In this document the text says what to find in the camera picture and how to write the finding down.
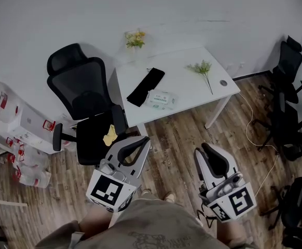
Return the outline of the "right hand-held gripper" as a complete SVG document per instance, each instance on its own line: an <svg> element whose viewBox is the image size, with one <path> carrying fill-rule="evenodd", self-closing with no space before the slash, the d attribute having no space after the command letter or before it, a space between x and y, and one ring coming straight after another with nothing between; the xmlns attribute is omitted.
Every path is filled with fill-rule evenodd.
<svg viewBox="0 0 302 249"><path fill-rule="evenodd" d="M251 183L238 172L234 157L222 148L202 143L194 151L199 179L206 190L200 192L202 203L210 208L220 221L240 218L256 207Z"/></svg>

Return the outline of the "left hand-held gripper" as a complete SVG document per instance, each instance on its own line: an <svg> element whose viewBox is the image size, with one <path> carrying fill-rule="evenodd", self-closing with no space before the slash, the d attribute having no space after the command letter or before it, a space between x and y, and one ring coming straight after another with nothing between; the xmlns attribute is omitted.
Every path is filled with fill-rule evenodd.
<svg viewBox="0 0 302 249"><path fill-rule="evenodd" d="M148 136L116 142L93 171L86 197L110 212L125 210L140 187L139 179L150 150Z"/></svg>

